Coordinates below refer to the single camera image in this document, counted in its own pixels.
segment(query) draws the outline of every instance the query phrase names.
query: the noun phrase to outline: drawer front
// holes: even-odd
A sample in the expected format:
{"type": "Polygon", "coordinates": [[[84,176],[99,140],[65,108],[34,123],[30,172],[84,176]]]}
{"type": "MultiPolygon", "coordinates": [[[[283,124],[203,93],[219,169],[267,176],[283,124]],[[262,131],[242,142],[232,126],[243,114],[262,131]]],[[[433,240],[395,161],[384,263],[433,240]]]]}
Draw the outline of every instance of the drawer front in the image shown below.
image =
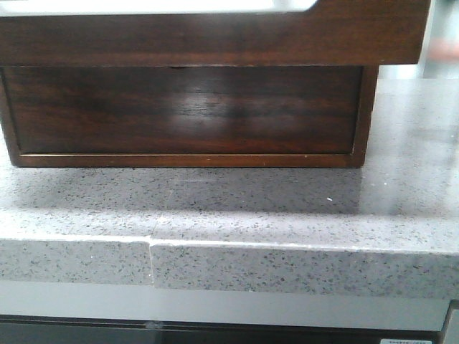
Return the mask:
{"type": "Polygon", "coordinates": [[[4,70],[22,153],[350,153],[361,67],[4,70]]]}
{"type": "Polygon", "coordinates": [[[416,63],[429,0],[318,0],[305,12],[0,18],[0,66],[416,63]]]}

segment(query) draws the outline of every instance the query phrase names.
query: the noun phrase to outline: speckled gray countertop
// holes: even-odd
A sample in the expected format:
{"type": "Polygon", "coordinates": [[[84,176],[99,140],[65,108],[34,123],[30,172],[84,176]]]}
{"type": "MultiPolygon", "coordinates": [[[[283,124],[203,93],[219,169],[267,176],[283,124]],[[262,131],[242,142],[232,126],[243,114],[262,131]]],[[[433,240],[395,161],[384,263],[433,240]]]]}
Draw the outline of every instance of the speckled gray countertop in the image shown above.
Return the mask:
{"type": "Polygon", "coordinates": [[[459,298],[459,80],[380,80],[365,166],[20,169],[0,280],[459,298]]]}

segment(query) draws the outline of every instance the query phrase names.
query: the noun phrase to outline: wooden box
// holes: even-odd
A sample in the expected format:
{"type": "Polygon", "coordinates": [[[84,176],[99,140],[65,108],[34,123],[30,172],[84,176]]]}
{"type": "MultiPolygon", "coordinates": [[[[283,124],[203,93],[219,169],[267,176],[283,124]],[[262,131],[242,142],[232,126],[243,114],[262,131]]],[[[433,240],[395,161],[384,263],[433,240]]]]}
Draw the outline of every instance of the wooden box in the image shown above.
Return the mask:
{"type": "Polygon", "coordinates": [[[11,161],[359,167],[378,66],[416,63],[428,6],[0,18],[11,161]]]}

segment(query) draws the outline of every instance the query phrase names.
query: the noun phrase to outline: wooden base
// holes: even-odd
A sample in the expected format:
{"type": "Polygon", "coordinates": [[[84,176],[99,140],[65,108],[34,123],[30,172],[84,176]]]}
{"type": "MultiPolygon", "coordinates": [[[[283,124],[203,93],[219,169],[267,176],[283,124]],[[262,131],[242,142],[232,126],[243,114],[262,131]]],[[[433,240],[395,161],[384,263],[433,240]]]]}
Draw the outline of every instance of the wooden base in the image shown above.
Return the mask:
{"type": "Polygon", "coordinates": [[[378,67],[7,67],[23,167],[359,167],[378,67]]]}

